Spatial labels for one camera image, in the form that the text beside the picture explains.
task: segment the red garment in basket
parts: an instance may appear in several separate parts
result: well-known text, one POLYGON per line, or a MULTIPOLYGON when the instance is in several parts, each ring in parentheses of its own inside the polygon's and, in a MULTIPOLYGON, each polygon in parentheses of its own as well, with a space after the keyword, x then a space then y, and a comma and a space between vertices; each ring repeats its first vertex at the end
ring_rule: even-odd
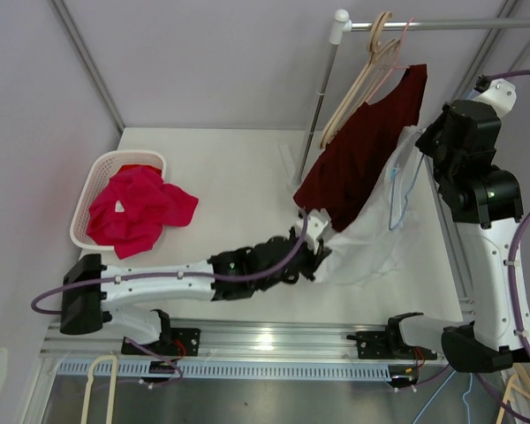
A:
POLYGON ((362 104, 320 155, 294 201, 306 210, 326 209, 336 231, 352 223, 403 128, 418 123, 427 77, 425 64, 413 65, 384 99, 362 104))
POLYGON ((197 204, 149 167, 121 170, 90 205, 87 235, 97 245, 114 246, 124 259, 151 250, 164 225, 187 226, 197 204))

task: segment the clothes rack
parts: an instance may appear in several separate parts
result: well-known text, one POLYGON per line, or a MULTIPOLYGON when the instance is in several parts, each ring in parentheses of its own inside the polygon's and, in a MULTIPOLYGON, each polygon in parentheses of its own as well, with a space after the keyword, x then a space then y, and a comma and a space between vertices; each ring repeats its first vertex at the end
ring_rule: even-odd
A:
MULTIPOLYGON (((292 179, 293 186, 299 186, 302 182, 302 176, 306 167, 308 153, 312 145, 314 132, 318 124, 318 117, 322 109, 322 102, 326 94, 326 87, 329 82, 329 75, 333 64, 336 60, 336 53, 343 35, 351 32, 370 31, 373 22, 353 23, 349 19, 349 13, 343 9, 336 11, 334 22, 329 35, 329 54, 325 66, 324 75, 320 88, 316 91, 318 96, 310 124, 304 135, 304 140, 300 150, 299 158, 296 162, 295 173, 292 179)), ((387 22, 384 25, 384 31, 402 31, 406 22, 387 22)), ((426 31, 426 30, 458 30, 458 29, 509 29, 509 28, 530 28, 530 18, 495 18, 495 19, 443 19, 443 20, 415 20, 407 28, 407 31, 426 31)), ((515 64, 522 64, 530 55, 530 42, 524 46, 522 52, 518 55, 515 64)))

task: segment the wooden hanger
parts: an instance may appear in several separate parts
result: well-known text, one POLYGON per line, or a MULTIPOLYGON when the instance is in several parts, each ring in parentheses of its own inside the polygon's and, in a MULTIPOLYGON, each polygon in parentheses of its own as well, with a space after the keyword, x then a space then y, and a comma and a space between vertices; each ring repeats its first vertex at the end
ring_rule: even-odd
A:
POLYGON ((336 111, 329 119, 329 122, 322 131, 322 139, 320 147, 326 148, 337 133, 337 130, 344 125, 347 118, 357 110, 365 100, 376 91, 381 85, 381 81, 386 75, 387 68, 394 62, 400 41, 392 39, 386 44, 382 45, 380 41, 381 32, 385 23, 392 18, 392 12, 384 11, 377 16, 377 19, 371 26, 371 36, 367 45, 367 52, 369 52, 369 59, 360 74, 358 75, 352 87, 349 89, 344 97, 344 100, 339 104, 336 111), (366 89, 357 97, 361 87, 365 81, 372 77, 368 82, 366 89))

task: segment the pink hanger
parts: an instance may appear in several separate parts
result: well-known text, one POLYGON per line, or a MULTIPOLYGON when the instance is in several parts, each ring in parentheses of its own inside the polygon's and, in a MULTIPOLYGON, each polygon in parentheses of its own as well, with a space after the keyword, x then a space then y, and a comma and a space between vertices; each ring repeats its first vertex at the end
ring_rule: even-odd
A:
POLYGON ((381 80, 381 82, 375 87, 375 90, 373 90, 373 93, 365 100, 365 103, 369 103, 371 98, 375 95, 377 91, 379 91, 379 88, 385 83, 386 80, 389 79, 389 76, 395 71, 395 69, 408 69, 410 66, 398 66, 398 59, 400 57, 400 49, 403 47, 403 40, 405 39, 406 30, 408 27, 412 24, 412 22, 415 20, 415 18, 410 18, 410 20, 406 23, 405 29, 403 29, 403 33, 400 35, 400 41, 398 42, 398 49, 397 53, 395 54, 395 60, 390 67, 387 74, 384 76, 384 78, 381 80))

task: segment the clothing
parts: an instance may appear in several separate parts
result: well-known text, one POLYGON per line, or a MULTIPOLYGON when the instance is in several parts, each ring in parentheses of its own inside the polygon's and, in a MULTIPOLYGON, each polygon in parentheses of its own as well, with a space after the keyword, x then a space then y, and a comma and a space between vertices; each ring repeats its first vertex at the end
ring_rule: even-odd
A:
POLYGON ((295 202, 326 209, 332 228, 343 231, 361 211, 405 126, 416 125, 428 78, 425 64, 412 65, 381 101, 362 104, 320 155, 295 202))
POLYGON ((418 219, 409 200, 420 177, 417 169, 423 156, 414 143, 421 134, 415 126, 400 134, 397 149, 358 217, 326 241, 331 253, 315 271, 315 282, 366 286, 402 267, 405 252, 419 236, 418 219))
POLYGON ((90 205, 87 235, 119 259, 151 250, 164 225, 187 226, 198 199, 147 166, 119 171, 90 205))

